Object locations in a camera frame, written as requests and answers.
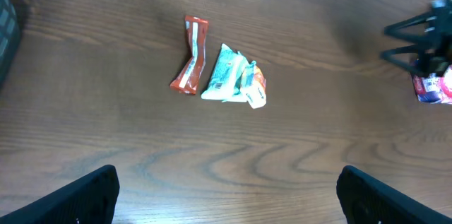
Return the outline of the red-orange snack bar wrapper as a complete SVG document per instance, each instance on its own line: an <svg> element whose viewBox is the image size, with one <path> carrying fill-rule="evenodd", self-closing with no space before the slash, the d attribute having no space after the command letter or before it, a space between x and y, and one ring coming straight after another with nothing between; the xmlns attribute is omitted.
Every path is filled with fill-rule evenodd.
<svg viewBox="0 0 452 224"><path fill-rule="evenodd" d="M185 16L184 21L191 57L169 86L180 93L195 95L206 64L206 35L209 22L195 16Z"/></svg>

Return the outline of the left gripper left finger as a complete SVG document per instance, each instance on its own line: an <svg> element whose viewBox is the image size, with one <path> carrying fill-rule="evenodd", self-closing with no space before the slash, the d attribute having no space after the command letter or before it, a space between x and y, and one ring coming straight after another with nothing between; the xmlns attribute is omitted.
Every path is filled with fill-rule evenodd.
<svg viewBox="0 0 452 224"><path fill-rule="evenodd" d="M1 224L110 224L119 188L115 166L105 165L2 216Z"/></svg>

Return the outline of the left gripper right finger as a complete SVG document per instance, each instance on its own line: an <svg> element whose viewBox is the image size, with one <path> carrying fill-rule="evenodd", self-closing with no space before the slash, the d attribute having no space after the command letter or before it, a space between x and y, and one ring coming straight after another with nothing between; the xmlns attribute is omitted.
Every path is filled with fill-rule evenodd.
<svg viewBox="0 0 452 224"><path fill-rule="evenodd" d="M451 218L346 165L336 194L347 224L451 224Z"/></svg>

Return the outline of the orange white snack packet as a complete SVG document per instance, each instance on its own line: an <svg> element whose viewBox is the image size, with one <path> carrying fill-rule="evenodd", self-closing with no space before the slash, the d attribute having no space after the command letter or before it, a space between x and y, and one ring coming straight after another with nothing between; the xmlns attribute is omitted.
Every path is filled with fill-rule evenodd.
<svg viewBox="0 0 452 224"><path fill-rule="evenodd" d="M266 79L254 61L245 68L239 89L253 109L266 104Z"/></svg>

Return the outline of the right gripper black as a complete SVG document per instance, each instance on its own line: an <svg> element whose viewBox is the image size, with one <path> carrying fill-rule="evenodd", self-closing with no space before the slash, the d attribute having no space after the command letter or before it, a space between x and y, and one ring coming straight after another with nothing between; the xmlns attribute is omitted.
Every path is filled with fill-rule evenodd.
<svg viewBox="0 0 452 224"><path fill-rule="evenodd" d="M423 35L406 30L416 25L427 24ZM432 73L443 76L451 65L451 0L433 0L429 10L383 29L386 36L428 45L425 49L409 45L388 49L380 58L416 76L428 77Z"/></svg>

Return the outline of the purple sanitary pad pack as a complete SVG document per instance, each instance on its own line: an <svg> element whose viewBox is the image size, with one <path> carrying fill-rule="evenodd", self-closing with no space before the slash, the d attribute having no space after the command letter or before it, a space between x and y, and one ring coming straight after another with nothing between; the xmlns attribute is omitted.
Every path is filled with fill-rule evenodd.
<svg viewBox="0 0 452 224"><path fill-rule="evenodd" d="M436 76L434 73L426 78L412 75L412 82L420 102L451 104L451 66L443 76Z"/></svg>

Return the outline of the teal snack packet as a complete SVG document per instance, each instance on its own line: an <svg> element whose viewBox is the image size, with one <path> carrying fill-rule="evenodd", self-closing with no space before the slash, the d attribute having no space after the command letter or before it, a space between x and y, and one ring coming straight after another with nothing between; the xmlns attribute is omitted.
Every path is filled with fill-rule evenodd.
<svg viewBox="0 0 452 224"><path fill-rule="evenodd" d="M257 73L255 61L249 63L241 52L235 52L222 43L208 87L201 93L201 98L251 104L251 87Z"/></svg>

